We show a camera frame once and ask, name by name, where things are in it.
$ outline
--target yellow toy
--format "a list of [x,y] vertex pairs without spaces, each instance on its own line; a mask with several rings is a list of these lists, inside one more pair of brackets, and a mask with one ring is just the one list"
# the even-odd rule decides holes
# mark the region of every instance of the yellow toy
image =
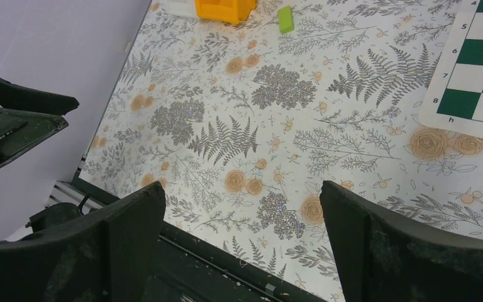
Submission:
[[256,7],[256,0],[195,0],[195,8],[200,18],[232,24],[247,20]]

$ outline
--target table surface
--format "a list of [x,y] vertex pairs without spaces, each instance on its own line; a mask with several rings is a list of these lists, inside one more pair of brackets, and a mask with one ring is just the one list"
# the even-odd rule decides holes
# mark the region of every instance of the table surface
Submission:
[[119,197],[160,181],[165,221],[327,301],[322,180],[483,239],[483,139],[417,118],[459,5],[260,0],[227,25],[153,3],[80,177]]

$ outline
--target white object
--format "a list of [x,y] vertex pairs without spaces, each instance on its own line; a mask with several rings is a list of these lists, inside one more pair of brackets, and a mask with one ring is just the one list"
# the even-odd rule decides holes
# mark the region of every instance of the white object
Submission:
[[455,18],[421,105],[423,126],[483,138],[483,12],[477,12],[481,1],[465,1]]
[[165,0],[167,12],[176,16],[198,18],[195,0]]

